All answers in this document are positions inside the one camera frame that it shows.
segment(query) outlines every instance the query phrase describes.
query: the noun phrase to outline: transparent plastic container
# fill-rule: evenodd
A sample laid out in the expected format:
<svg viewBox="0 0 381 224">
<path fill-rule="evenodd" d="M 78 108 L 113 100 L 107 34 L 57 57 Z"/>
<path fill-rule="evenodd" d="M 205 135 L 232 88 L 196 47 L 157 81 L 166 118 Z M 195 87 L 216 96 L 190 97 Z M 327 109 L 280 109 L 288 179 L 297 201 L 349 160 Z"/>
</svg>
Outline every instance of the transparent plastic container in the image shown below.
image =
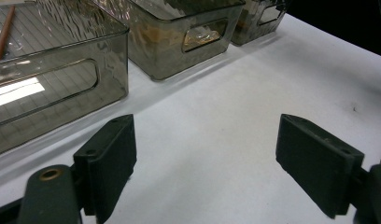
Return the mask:
<svg viewBox="0 0 381 224">
<path fill-rule="evenodd" d="M 243 0 L 93 0 L 130 27 L 129 58 L 154 80 L 224 51 Z"/>
<path fill-rule="evenodd" d="M 0 6 L 0 30 L 9 6 Z M 0 153 L 128 94 L 128 28 L 87 0 L 16 5 L 0 61 Z"/>
<path fill-rule="evenodd" d="M 274 32 L 286 14 L 289 2 L 290 0 L 246 0 L 232 42 L 241 46 Z"/>
</svg>

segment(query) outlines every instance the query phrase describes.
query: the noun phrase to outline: white table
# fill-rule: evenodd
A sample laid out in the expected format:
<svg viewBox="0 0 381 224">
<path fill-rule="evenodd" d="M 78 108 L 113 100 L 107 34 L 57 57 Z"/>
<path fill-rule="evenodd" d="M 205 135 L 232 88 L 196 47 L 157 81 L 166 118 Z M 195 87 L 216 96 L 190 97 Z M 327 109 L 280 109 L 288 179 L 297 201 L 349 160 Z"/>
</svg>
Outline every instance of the white table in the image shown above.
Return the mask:
<svg viewBox="0 0 381 224">
<path fill-rule="evenodd" d="M 352 223 L 354 208 L 330 220 L 275 161 L 278 122 L 310 119 L 369 170 L 381 157 L 380 56 L 287 15 L 276 33 L 164 82 L 129 64 L 126 99 L 0 156 L 0 206 L 133 113 L 138 162 L 108 223 Z"/>
</svg>

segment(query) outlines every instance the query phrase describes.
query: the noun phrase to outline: white tabletop surface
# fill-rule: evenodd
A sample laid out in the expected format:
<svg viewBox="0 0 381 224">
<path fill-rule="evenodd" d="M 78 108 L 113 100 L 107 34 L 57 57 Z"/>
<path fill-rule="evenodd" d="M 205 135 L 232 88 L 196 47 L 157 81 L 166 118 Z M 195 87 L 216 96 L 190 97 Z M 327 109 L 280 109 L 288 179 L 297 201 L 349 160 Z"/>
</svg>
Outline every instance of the white tabletop surface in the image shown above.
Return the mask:
<svg viewBox="0 0 381 224">
<path fill-rule="evenodd" d="M 132 113 L 138 161 L 108 223 L 352 223 L 353 207 L 329 219 L 275 161 L 278 123 L 310 119 L 369 170 L 381 157 L 380 56 L 286 15 L 277 32 L 164 82 L 130 62 L 129 78 L 126 99 L 1 155 L 0 206 Z"/>
</svg>

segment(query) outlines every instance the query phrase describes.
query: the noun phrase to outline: brown stick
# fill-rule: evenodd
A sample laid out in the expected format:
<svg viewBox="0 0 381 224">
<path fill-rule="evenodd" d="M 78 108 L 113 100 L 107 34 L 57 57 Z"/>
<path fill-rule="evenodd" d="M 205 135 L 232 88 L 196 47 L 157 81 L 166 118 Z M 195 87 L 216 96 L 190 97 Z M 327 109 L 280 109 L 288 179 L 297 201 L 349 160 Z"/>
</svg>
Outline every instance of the brown stick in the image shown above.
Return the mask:
<svg viewBox="0 0 381 224">
<path fill-rule="evenodd" d="M 0 60 L 4 54 L 5 45 L 7 44 L 7 37 L 9 36 L 10 25 L 12 24 L 13 15 L 15 14 L 15 6 L 10 7 L 5 20 L 4 27 L 0 34 Z"/>
</svg>

